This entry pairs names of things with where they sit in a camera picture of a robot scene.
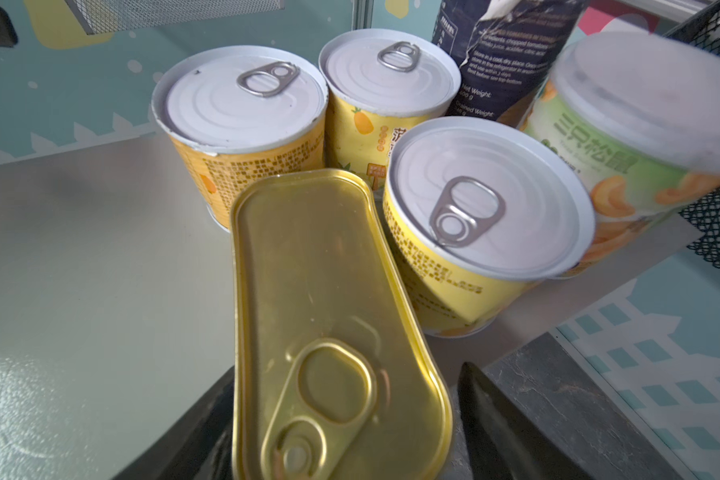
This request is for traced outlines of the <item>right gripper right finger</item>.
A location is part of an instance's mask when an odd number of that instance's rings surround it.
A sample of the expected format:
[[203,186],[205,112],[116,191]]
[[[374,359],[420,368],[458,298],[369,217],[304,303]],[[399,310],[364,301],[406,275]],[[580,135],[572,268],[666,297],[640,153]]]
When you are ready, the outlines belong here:
[[458,400],[475,479],[589,479],[475,364],[460,370]]

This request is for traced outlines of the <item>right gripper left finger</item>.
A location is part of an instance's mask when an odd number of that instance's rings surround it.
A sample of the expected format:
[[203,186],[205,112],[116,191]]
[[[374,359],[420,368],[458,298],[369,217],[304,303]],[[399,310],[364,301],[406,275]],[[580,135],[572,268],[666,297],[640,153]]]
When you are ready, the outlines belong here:
[[194,479],[207,464],[208,479],[232,479],[235,369],[227,370],[117,479]]

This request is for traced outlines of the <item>gold sardine tin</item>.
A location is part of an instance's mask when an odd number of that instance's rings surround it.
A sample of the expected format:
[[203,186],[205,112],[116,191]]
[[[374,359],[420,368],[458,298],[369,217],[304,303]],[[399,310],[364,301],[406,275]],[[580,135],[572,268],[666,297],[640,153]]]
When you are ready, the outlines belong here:
[[366,183],[337,169],[262,179],[230,231],[234,477],[437,477],[448,389]]

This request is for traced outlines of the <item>yellow can pull-tab lid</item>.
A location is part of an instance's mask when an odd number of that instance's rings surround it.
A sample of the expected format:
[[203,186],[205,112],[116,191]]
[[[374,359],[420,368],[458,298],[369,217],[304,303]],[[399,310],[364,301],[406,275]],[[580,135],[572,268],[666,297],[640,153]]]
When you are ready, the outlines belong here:
[[341,34],[321,50],[329,86],[327,164],[381,194],[391,152],[416,125],[443,116],[461,86],[455,61],[430,41],[389,29]]
[[224,230],[258,180],[325,167],[329,87],[308,60],[272,47],[200,52],[157,82],[150,111]]
[[383,194],[392,250],[421,329],[479,331],[590,247],[596,216],[571,168],[511,127],[426,121],[395,144]]

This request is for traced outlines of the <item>yellow can white lid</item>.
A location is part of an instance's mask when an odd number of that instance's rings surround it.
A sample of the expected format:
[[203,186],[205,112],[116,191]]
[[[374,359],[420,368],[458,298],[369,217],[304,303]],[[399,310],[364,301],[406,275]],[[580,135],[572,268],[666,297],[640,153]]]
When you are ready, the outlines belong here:
[[521,130],[593,205],[576,276],[720,187],[720,57],[658,35],[590,35],[560,53]]

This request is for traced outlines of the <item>dark blue tall can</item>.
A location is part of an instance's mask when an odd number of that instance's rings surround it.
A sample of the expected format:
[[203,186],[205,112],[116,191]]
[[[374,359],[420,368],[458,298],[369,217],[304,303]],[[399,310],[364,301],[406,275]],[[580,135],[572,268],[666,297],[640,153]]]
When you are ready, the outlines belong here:
[[588,5],[581,0],[443,1],[432,42],[461,73],[447,114],[519,126]]

